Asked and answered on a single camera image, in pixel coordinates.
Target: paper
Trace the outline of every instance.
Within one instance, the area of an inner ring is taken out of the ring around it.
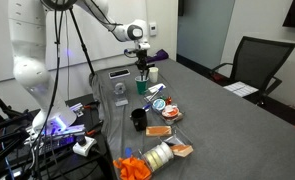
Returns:
[[[224,88],[227,89],[228,91],[235,93],[236,95],[240,97],[244,97],[258,91],[258,89],[251,87],[242,82],[236,82],[234,84],[225,86]]]
[[[154,92],[156,92],[161,86],[163,86],[163,89],[166,88],[166,86],[165,86],[163,83],[160,83],[160,84],[157,84],[157,85],[155,85],[155,86],[152,86],[152,87],[148,88],[148,90],[149,90],[150,93],[154,93]]]

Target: cup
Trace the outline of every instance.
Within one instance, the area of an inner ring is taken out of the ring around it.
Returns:
[[[156,83],[158,80],[158,68],[157,67],[151,67],[149,68],[149,79],[150,82]]]
[[[148,77],[146,79],[146,76],[143,76],[143,79],[141,79],[141,76],[135,78],[138,94],[142,95],[146,93],[148,79]]]
[[[147,114],[142,108],[138,108],[131,112],[130,119],[133,121],[136,131],[143,131],[147,127]]]

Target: white cup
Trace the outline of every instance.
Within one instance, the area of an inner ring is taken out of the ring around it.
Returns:
[[[157,67],[151,67],[149,68],[149,79],[150,82],[156,83],[158,79],[158,68]]]

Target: black cable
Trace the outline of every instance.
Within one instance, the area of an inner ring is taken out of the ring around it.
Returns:
[[[44,123],[43,128],[42,128],[42,130],[45,128],[45,141],[46,141],[46,134],[47,134],[47,121],[48,121],[51,109],[54,106],[54,101],[55,101],[56,92],[57,92],[57,86],[58,86],[58,80],[59,80],[59,66],[60,66],[60,54],[59,54],[60,53],[60,51],[59,51],[60,47],[59,46],[60,46],[60,32],[61,32],[61,23],[62,23],[62,13],[61,13],[61,18],[60,18],[59,29],[57,28],[57,10],[55,10],[54,18],[55,18],[54,22],[55,22],[55,34],[56,34],[56,42],[55,42],[55,44],[56,44],[56,52],[57,52],[57,54],[56,54],[56,56],[57,56],[57,69],[56,69],[56,78],[55,78],[55,83],[54,83],[52,99],[51,99],[51,102],[50,102],[50,106],[49,106],[49,110],[48,110],[48,114],[47,114],[45,123]],[[39,145],[40,145],[40,140],[38,141],[37,147],[36,147],[36,155],[35,155],[36,156],[35,157],[36,162],[35,163],[36,163],[37,177],[39,179],[42,179],[41,178],[41,173],[40,173],[40,168],[39,168],[39,160],[38,160]],[[47,176],[50,179],[46,162],[45,162],[45,165],[46,165]]]
[[[5,135],[5,134],[6,134],[6,128],[3,129],[3,135]],[[2,146],[2,149],[4,150],[4,149],[5,149],[5,143],[2,142],[2,143],[1,143],[1,146]],[[11,166],[10,166],[10,164],[9,164],[9,162],[8,162],[7,157],[5,157],[5,162],[6,162],[6,165],[7,165],[7,168],[8,168],[9,174],[10,174],[10,177],[11,177],[11,179],[13,180],[13,179],[14,179],[14,174],[13,174],[13,171],[12,171],[12,169],[11,169]]]
[[[70,65],[70,61],[69,61],[69,36],[68,36],[68,26],[67,26],[67,12],[65,11],[65,16],[66,16],[66,39],[67,39],[67,98],[69,100],[69,81],[70,81],[70,77],[69,77],[69,65]]]
[[[109,20],[107,19],[107,17],[105,16],[105,14],[101,11],[101,9],[99,8],[99,6],[97,6],[97,4],[91,0],[91,2],[96,6],[96,8],[99,10],[99,12],[104,16],[104,18],[106,19],[107,23],[100,20],[95,13],[90,9],[89,5],[85,2],[85,5],[87,6],[87,8],[89,9],[89,11],[91,12],[91,14],[101,23],[101,24],[105,24],[105,25],[112,25],[114,26],[114,28],[112,30],[109,30],[110,32],[114,32],[114,30],[116,29],[117,26],[121,26],[123,24],[117,24],[117,23],[110,23]]]
[[[50,136],[50,146],[53,147],[53,138],[52,138],[52,136]],[[55,165],[57,166],[58,162],[57,162],[56,154],[55,154],[55,151],[54,151],[53,148],[51,148],[51,153],[52,153],[52,155],[54,157]],[[61,172],[60,169],[58,171],[59,171],[60,176],[64,177],[64,179],[68,180],[68,178],[65,176],[64,173]]]

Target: tape roll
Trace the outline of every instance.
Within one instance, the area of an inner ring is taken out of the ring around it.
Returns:
[[[126,90],[126,86],[124,83],[119,82],[115,85],[115,92],[124,92]]]
[[[163,164],[166,164],[168,162],[168,157],[165,154],[165,152],[161,149],[161,147],[159,145],[157,145],[154,150],[156,151],[156,153],[158,154],[158,156],[160,157],[161,161],[163,162]]]
[[[170,149],[170,147],[166,143],[162,142],[160,144],[160,147],[165,152],[168,159],[174,158],[173,151]]]
[[[144,156],[145,156],[148,164],[150,165],[152,171],[155,171],[156,169],[158,169],[158,165],[149,151],[147,153],[145,153]]]
[[[159,157],[159,155],[156,153],[155,150],[151,150],[150,151],[151,155],[153,156],[154,160],[156,161],[158,168],[160,168],[161,166],[163,166],[163,161],[161,160],[161,158]]]

